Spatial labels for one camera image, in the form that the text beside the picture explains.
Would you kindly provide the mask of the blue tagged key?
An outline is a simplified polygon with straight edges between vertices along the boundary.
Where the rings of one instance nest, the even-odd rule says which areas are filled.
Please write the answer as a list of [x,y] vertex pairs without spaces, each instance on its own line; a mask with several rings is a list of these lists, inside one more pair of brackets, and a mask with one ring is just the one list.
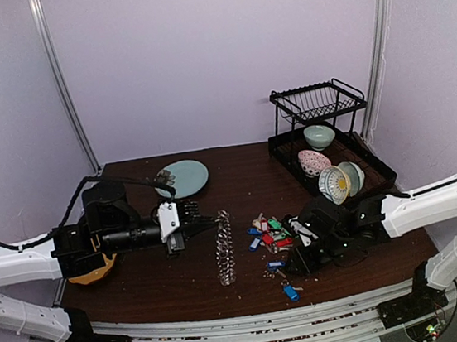
[[286,278],[286,274],[283,272],[285,268],[285,261],[275,261],[267,263],[267,271],[273,274],[278,274],[282,278]]
[[302,288],[294,287],[288,282],[283,282],[281,286],[282,291],[290,301],[298,302],[300,300]]

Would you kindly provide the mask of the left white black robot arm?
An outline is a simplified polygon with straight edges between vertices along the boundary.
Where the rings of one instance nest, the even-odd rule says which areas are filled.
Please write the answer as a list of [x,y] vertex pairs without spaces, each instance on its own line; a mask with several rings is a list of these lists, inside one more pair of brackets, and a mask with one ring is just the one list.
[[[90,178],[70,203],[82,200],[75,224],[65,214],[47,234],[29,241],[0,242],[0,287],[38,280],[72,279],[105,267],[113,255],[164,246],[172,255],[185,241],[220,224],[202,215],[193,200],[178,200],[168,185],[117,177]],[[127,200],[126,186],[163,189],[150,217],[142,217]],[[43,307],[0,293],[0,329],[53,342],[103,342],[82,310]]]

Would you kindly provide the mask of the pile of tagged keys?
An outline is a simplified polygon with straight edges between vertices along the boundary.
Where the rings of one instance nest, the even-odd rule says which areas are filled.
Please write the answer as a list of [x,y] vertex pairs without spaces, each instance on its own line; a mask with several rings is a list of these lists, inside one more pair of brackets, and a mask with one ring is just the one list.
[[275,217],[267,218],[264,213],[260,213],[253,219],[251,226],[246,230],[252,240],[248,245],[251,253],[260,247],[265,248],[269,253],[281,253],[290,250],[297,236],[284,228]]

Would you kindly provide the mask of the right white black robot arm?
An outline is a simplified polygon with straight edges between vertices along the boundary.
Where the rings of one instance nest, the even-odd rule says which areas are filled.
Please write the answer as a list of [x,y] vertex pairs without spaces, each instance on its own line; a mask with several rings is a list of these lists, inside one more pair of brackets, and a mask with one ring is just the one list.
[[[404,192],[379,194],[349,210],[323,195],[311,200],[297,216],[283,224],[300,242],[286,260],[286,271],[310,275],[349,251],[399,238],[429,224],[457,218],[457,174],[432,185]],[[435,256],[414,271],[412,290],[398,300],[380,305],[413,316],[424,315],[457,278],[457,234]]]

